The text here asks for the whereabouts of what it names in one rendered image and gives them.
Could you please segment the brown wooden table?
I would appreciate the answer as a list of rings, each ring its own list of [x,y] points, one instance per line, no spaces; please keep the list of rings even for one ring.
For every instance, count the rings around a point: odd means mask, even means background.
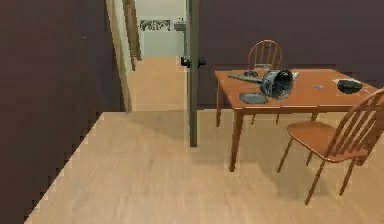
[[[270,99],[266,104],[253,105],[241,101],[239,95],[241,93],[256,93],[260,90],[259,86],[227,77],[229,74],[243,73],[243,70],[214,72],[218,83],[216,126],[220,126],[223,96],[227,97],[234,112],[230,172],[235,170],[245,115],[313,113],[312,118],[315,119],[318,113],[347,112],[364,97],[377,91],[376,87],[362,83],[363,88],[358,93],[341,93],[337,88],[335,79],[349,79],[349,76],[332,69],[294,69],[294,72],[298,72],[299,75],[293,83],[291,93],[285,100]],[[314,88],[315,85],[322,85],[323,89],[317,90]]]

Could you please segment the black bowl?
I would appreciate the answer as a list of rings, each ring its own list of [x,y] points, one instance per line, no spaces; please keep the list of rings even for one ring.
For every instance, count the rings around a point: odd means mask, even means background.
[[[357,93],[362,89],[363,85],[360,82],[353,80],[339,80],[337,88],[345,94]]]

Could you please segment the brown wooden room door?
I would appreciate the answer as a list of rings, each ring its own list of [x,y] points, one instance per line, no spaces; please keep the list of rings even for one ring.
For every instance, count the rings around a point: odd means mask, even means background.
[[[135,71],[136,63],[142,60],[138,33],[136,5],[135,0],[122,0],[122,3],[130,50],[130,61],[132,70]]]

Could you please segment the grey wall sink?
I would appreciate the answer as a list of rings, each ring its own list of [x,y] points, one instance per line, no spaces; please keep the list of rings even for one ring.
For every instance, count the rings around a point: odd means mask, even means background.
[[[174,23],[174,29],[179,32],[186,31],[186,21],[183,17],[178,17],[176,22]]]

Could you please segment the dark grey plate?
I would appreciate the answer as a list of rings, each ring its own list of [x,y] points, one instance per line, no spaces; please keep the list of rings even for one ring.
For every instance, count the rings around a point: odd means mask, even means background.
[[[246,104],[266,104],[268,98],[260,93],[241,93],[239,99]]]

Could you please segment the grey green room door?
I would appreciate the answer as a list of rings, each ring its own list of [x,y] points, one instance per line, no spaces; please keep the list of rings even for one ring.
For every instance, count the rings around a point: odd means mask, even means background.
[[[190,68],[188,71],[188,109],[189,144],[197,146],[197,101],[198,101],[198,61],[199,61],[199,3],[200,0],[187,2],[187,34]]]

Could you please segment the dark tipped-over pot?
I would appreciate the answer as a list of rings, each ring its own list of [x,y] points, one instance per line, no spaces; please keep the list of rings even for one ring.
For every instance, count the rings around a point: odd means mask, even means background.
[[[293,82],[293,73],[290,70],[272,70],[263,76],[260,90],[268,97],[285,100],[292,91]]]

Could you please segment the black and white framed picture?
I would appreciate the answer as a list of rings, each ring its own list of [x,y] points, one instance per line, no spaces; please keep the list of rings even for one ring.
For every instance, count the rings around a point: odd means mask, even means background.
[[[140,29],[146,31],[165,31],[171,30],[171,22],[169,20],[141,20]]]

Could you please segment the grey flat tray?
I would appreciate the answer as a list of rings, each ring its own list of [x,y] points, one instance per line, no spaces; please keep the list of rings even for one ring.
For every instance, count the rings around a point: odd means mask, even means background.
[[[250,77],[245,75],[234,75],[234,74],[229,74],[227,75],[227,77],[240,80],[240,81],[250,82],[250,83],[258,83],[258,84],[262,83],[262,79],[257,77]]]

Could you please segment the brown wooden chair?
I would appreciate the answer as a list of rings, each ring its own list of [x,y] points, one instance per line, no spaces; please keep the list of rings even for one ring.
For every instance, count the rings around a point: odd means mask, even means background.
[[[282,58],[283,50],[276,41],[261,40],[249,50],[247,57],[248,69],[278,69],[282,64]]]
[[[355,166],[361,166],[384,133],[384,88],[372,92],[354,105],[337,127],[318,121],[295,122],[287,127],[290,136],[277,172],[280,172],[295,141],[309,151],[306,164],[316,155],[320,166],[305,199],[308,205],[326,163],[349,161],[340,187],[342,196]]]

